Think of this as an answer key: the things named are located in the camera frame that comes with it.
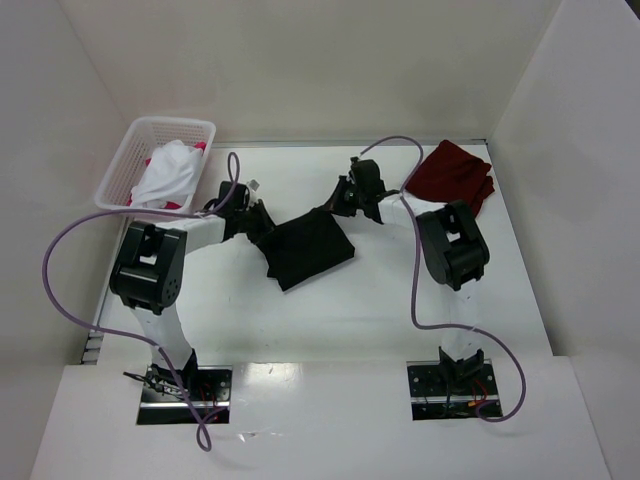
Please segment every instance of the white wall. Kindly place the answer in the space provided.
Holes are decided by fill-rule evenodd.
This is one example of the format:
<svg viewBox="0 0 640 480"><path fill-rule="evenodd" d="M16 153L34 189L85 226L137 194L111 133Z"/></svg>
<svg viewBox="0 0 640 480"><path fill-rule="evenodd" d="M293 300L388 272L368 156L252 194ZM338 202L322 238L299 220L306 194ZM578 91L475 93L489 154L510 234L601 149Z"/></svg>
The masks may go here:
<svg viewBox="0 0 640 480"><path fill-rule="evenodd" d="M559 0L60 0L116 104L219 140L486 138Z"/></svg>
<svg viewBox="0 0 640 480"><path fill-rule="evenodd" d="M40 261L55 233L94 210L125 124L53 0L0 2L0 64L0 478L20 480L86 338L49 305ZM54 260L56 291L88 319L116 226L84 229Z"/></svg>
<svg viewBox="0 0 640 480"><path fill-rule="evenodd" d="M640 21L565 0L489 142L555 351L616 480L640 471Z"/></svg>

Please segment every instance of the white tabletop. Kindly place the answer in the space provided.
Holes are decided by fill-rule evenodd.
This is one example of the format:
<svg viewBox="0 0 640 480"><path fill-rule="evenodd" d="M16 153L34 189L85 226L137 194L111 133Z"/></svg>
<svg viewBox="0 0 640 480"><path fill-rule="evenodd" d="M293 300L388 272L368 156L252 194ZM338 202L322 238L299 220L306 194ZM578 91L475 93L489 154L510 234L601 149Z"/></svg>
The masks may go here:
<svg viewBox="0 0 640 480"><path fill-rule="evenodd" d="M488 160L484 146L465 148ZM359 150L237 152L241 179L261 183L259 194L281 223L322 204ZM198 204L215 196L226 154L213 151ZM370 158L387 188L397 188L415 150L380 148ZM210 454L197 448L193 425L135 425L140 385L121 373L142 372L150 354L137 342L107 337L97 366L66 368L33 480L608 479L571 364L551 355L496 190L478 217L491 251L478 302L481 325L523 359L529 396L514 419L412 421L405 361L436 358L441 340L409 319L412 233L338 218L356 258L284 294L266 277L262 254L240 236L187 257L178 300L185 334L201 364L234 364L230 424L211 427ZM451 320L443 298L423 268L422 322ZM101 321L138 331L111 296ZM484 348L509 411L520 393L517 374L503 352L486 342Z"/></svg>
<svg viewBox="0 0 640 480"><path fill-rule="evenodd" d="M503 407L515 369L494 362ZM406 364L234 366L231 423L136 426L140 384L110 366L64 372L32 480L562 479L609 475L568 359L525 359L529 396L504 424L411 420Z"/></svg>
<svg viewBox="0 0 640 480"><path fill-rule="evenodd" d="M432 146L426 146L428 153ZM489 161L484 145L470 153ZM240 179L255 178L258 194L276 223L323 204L349 169L360 147L238 148ZM217 196L226 177L229 150L213 149L199 184L196 205ZM415 147L379 147L376 160L388 189L398 188L416 160ZM495 183L478 216L491 252L477 285L480 325L521 355L551 356L531 285L509 216ZM337 360L427 360L437 358L441 333L419 332L409 318L414 239L409 230L382 226L359 215L337 218L356 247L355 259L282 293L266 277L262 253L238 235L187 256L178 312L187 339L202 364ZM443 288L424 267L419 289L423 323L459 321L448 315ZM131 313L111 295L102 325L139 331ZM504 355L485 342L489 356ZM107 337L100 365L140 365L145 346Z"/></svg>

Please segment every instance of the dark red towel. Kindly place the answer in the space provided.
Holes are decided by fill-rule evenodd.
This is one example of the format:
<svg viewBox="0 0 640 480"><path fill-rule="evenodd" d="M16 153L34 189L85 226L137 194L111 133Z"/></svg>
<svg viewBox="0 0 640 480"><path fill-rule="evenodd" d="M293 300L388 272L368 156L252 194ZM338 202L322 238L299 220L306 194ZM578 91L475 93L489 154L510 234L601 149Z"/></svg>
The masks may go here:
<svg viewBox="0 0 640 480"><path fill-rule="evenodd" d="M477 216L484 199L495 191L489 170L488 163L443 140L411 177L407 191L431 202L464 200Z"/></svg>

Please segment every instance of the laundry basket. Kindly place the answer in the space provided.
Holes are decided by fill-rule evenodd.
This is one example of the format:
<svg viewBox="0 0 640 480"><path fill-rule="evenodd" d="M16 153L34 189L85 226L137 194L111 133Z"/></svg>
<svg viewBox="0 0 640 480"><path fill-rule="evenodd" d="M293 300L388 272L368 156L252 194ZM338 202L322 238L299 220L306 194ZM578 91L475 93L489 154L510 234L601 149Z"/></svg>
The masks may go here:
<svg viewBox="0 0 640 480"><path fill-rule="evenodd" d="M98 191L94 196L98 208L116 210L131 208L127 206L131 189L135 187L146 168L145 160L151 157L156 147L172 140L182 140L185 145L205 142L207 146L202 154L198 179L209 156L211 142L216 126L211 122L174 117L140 117L135 120L122 143L118 147L107 173L105 173ZM182 207L171 212L189 212L193 195L185 197ZM148 208L149 211L167 212L168 210Z"/></svg>

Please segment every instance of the black fabric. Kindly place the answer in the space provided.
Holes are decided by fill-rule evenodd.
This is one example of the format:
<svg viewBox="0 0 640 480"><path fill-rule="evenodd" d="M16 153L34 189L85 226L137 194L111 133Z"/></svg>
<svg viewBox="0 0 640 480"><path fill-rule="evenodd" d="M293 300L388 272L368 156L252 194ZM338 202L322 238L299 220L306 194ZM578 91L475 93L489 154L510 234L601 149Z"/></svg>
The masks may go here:
<svg viewBox="0 0 640 480"><path fill-rule="evenodd" d="M275 227L258 243L282 291L353 258L355 248L331 213L314 208Z"/></svg>

